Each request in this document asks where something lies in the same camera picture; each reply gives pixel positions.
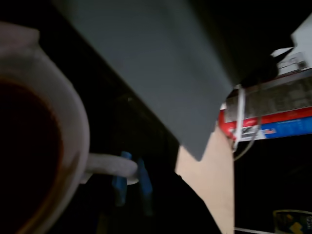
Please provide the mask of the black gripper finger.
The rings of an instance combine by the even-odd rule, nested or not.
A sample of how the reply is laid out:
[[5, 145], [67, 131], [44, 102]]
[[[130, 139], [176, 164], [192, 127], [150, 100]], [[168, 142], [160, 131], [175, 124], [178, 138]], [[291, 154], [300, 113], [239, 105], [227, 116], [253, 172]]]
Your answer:
[[144, 157], [153, 188], [153, 234], [220, 234], [205, 202], [159, 157]]
[[81, 185], [86, 189], [93, 234], [118, 232], [116, 213], [126, 202], [127, 183], [133, 176], [131, 155], [90, 153]]

